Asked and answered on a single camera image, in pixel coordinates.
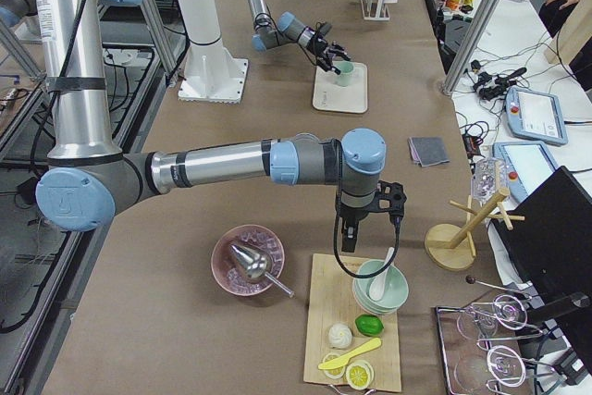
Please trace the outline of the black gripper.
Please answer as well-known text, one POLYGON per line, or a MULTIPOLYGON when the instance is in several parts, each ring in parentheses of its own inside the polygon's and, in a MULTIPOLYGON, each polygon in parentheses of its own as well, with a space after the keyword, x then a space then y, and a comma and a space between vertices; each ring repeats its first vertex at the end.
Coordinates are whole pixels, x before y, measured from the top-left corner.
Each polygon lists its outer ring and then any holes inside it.
POLYGON ((336 204, 341 219, 341 250, 345 253, 355 252, 359 223, 369 214, 388 214, 395 232, 401 231, 407 201, 402 184, 380 180, 375 189, 364 198, 367 203, 361 204, 343 191, 336 204))
POLYGON ((305 48, 314 57, 314 64, 325 72, 341 73, 341 69, 334 65, 334 59, 350 60, 347 50, 335 41, 327 40, 332 29, 329 22, 317 22, 313 28, 306 27, 304 34, 305 48))

